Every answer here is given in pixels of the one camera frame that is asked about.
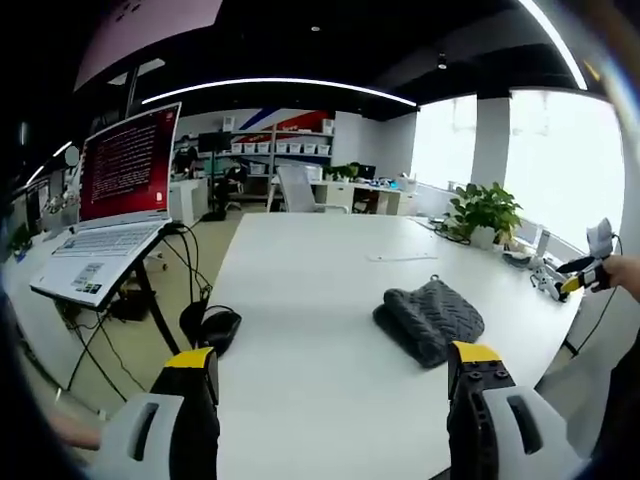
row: computer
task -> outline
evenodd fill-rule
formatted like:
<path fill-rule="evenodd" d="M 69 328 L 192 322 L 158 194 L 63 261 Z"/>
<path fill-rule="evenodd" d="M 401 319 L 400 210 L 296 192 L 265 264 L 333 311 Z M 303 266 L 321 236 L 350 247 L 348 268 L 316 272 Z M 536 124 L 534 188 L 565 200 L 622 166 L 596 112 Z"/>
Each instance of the computer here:
<path fill-rule="evenodd" d="M 147 111 L 85 141 L 76 233 L 55 249 L 33 290 L 86 300 L 171 222 L 167 197 L 179 114 L 180 104 Z"/>
<path fill-rule="evenodd" d="M 364 178 L 366 180 L 373 180 L 376 176 L 376 167 L 375 165 L 358 165 L 358 174 L 359 178 Z"/>

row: gray cloth bag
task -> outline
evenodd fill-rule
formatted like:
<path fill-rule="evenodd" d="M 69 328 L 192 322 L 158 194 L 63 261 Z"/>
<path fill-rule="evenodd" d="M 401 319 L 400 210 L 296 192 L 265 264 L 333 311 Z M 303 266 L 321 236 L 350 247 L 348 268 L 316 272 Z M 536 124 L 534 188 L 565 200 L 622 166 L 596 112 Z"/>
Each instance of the gray cloth bag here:
<path fill-rule="evenodd" d="M 436 275 L 413 292 L 384 292 L 384 304 L 373 311 L 373 318 L 425 368 L 445 362 L 454 340 L 473 343 L 484 331 L 478 311 Z"/>

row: white table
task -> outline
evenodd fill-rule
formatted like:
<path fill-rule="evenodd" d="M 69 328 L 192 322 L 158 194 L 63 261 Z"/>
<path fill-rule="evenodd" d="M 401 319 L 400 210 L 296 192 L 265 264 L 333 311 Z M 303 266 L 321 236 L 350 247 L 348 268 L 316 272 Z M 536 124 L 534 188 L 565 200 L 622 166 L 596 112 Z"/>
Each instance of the white table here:
<path fill-rule="evenodd" d="M 316 187 L 317 203 L 344 205 L 348 207 L 349 210 L 351 210 L 353 206 L 355 189 L 378 192 L 380 197 L 378 200 L 377 213 L 382 215 L 407 215 L 411 208 L 413 198 L 415 197 L 415 193 L 407 193 L 393 188 L 374 187 L 366 183 L 330 182 L 327 180 L 311 180 L 310 183 Z M 271 187 L 269 188 L 269 196 L 267 197 L 267 212 L 271 211 L 273 198 L 279 186 L 280 179 L 273 177 Z"/>
<path fill-rule="evenodd" d="M 373 262 L 368 256 L 435 255 Z M 243 317 L 220 360 L 220 477 L 424 480 L 450 465 L 447 366 L 425 371 L 373 322 L 392 287 L 431 275 L 486 324 L 515 381 L 534 386 L 580 297 L 559 304 L 496 254 L 409 218 L 245 214 L 209 304 Z"/>

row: ceiling light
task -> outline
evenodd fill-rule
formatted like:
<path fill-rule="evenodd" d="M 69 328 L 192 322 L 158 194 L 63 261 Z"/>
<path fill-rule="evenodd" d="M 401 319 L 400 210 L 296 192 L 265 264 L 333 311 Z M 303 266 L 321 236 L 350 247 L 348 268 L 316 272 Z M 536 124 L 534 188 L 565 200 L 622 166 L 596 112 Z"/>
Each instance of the ceiling light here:
<path fill-rule="evenodd" d="M 172 92 L 162 93 L 160 95 L 156 95 L 155 97 L 147 98 L 146 100 L 142 101 L 142 104 L 145 105 L 147 103 L 155 102 L 156 100 L 161 100 L 163 98 L 171 97 L 173 95 L 192 92 L 194 90 L 202 90 L 203 88 L 222 87 L 224 85 L 239 85 L 243 83 L 297 83 L 297 84 L 307 84 L 307 85 L 319 85 L 323 87 L 336 87 L 336 88 L 343 88 L 345 90 L 353 90 L 355 92 L 368 93 L 369 95 L 375 95 L 378 97 L 386 98 L 388 100 L 404 103 L 405 105 L 409 105 L 411 107 L 417 106 L 417 103 L 412 102 L 410 100 L 396 97 L 395 95 L 389 95 L 388 93 L 379 92 L 377 90 L 371 90 L 370 88 L 356 87 L 355 85 L 348 85 L 346 83 L 325 82 L 324 80 L 309 80 L 305 78 L 239 78 L 236 80 L 222 80 L 220 82 L 203 83 L 201 85 L 194 85 L 192 87 L 180 88 L 178 90 L 173 90 Z"/>
<path fill-rule="evenodd" d="M 438 54 L 438 68 L 440 70 L 447 69 L 447 56 L 442 52 Z"/>
<path fill-rule="evenodd" d="M 564 62 L 567 64 L 567 67 L 569 67 L 569 70 L 571 71 L 571 75 L 573 75 L 573 78 L 576 81 L 578 88 L 580 90 L 587 90 L 587 82 L 585 82 L 584 77 L 580 72 L 580 68 L 578 67 L 578 64 L 573 58 L 573 55 L 571 55 L 571 52 L 569 51 L 569 47 L 567 47 L 567 44 L 564 43 L 564 40 L 562 40 L 562 37 L 560 37 L 560 34 L 556 30 L 556 28 L 551 24 L 547 16 L 542 12 L 542 10 L 540 10 L 540 7 L 538 7 L 533 2 L 533 0 L 518 0 L 518 1 L 522 4 L 524 8 L 527 9 L 527 11 L 531 14 L 531 16 L 536 19 L 536 21 L 540 24 L 542 29 L 545 32 L 547 32 L 547 35 L 549 35 L 549 38 L 558 49 L 558 52 L 560 52 L 560 55 L 564 59 Z"/>
<path fill-rule="evenodd" d="M 57 157 L 58 155 L 60 155 L 62 152 L 64 152 L 70 146 L 71 146 L 71 141 L 68 141 L 63 146 L 61 146 L 58 150 L 56 150 L 56 153 L 54 153 L 53 156 Z"/>
<path fill-rule="evenodd" d="M 40 167 L 38 168 L 38 170 L 36 170 L 33 175 L 31 175 L 31 178 L 29 180 L 27 180 L 27 183 L 25 184 L 25 187 L 28 187 L 29 185 L 31 185 L 31 182 L 33 182 L 33 179 L 36 178 L 38 176 L 38 174 L 42 171 L 42 169 L 44 168 L 44 164 L 40 165 Z"/>

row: red screen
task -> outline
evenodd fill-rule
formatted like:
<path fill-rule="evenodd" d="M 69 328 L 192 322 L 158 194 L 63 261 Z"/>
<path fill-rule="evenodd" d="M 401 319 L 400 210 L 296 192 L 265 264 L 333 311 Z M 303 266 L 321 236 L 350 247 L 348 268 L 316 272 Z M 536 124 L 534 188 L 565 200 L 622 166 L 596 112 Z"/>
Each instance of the red screen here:
<path fill-rule="evenodd" d="M 167 210 L 178 110 L 172 105 L 134 117 L 85 142 L 80 221 Z"/>

